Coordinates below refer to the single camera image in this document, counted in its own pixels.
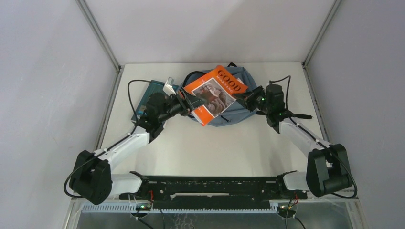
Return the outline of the teal hardcover book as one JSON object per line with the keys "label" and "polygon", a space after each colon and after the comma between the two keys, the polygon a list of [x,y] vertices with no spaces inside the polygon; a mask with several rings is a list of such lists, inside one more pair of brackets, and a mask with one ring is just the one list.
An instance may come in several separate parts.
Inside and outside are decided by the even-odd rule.
{"label": "teal hardcover book", "polygon": [[[131,91],[130,91],[130,85],[133,82],[144,82],[144,83],[149,83],[141,100],[140,103],[138,104],[137,108],[134,108],[134,105],[132,103],[132,97],[131,97]],[[128,98],[129,98],[129,103],[131,105],[131,108],[134,112],[131,121],[135,124],[138,119],[140,119],[146,112],[146,103],[149,99],[149,97],[153,93],[164,93],[163,88],[164,88],[165,82],[161,81],[156,81],[156,80],[132,80],[128,83],[127,85],[127,93],[128,93]]]}

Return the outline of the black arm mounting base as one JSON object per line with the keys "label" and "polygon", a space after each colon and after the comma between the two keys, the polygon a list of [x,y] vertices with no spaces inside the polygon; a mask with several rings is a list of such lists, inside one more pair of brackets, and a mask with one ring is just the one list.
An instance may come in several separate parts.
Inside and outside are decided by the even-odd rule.
{"label": "black arm mounting base", "polygon": [[252,208],[271,201],[306,200],[306,191],[285,191],[277,177],[145,176],[135,193],[120,200],[150,200],[156,207]]}

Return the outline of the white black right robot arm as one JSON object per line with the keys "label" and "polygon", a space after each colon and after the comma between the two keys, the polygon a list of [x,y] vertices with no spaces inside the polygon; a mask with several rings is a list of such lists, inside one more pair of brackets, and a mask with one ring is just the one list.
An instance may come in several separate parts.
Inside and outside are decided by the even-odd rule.
{"label": "white black right robot arm", "polygon": [[300,119],[308,115],[294,114],[287,108],[282,86],[270,84],[252,91],[235,94],[237,102],[249,111],[260,111],[267,124],[278,134],[288,138],[307,158],[305,172],[291,171],[278,176],[281,181],[276,192],[289,198],[295,191],[310,191],[316,197],[354,187],[350,198],[357,195],[357,185],[350,170],[346,148],[331,144],[306,128]]}

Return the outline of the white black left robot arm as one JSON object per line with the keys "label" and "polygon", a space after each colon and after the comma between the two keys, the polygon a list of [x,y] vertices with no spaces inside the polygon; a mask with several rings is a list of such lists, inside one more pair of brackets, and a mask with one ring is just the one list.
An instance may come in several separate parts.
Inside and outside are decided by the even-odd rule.
{"label": "white black left robot arm", "polygon": [[94,205],[124,193],[132,193],[143,199],[149,194],[149,186],[133,173],[112,174],[114,168],[139,148],[150,144],[164,129],[165,122],[177,114],[189,115],[207,101],[184,90],[170,96],[153,93],[146,103],[145,115],[134,128],[113,145],[94,152],[82,151],[76,159],[74,169],[64,183],[70,188],[73,198],[85,198]]}

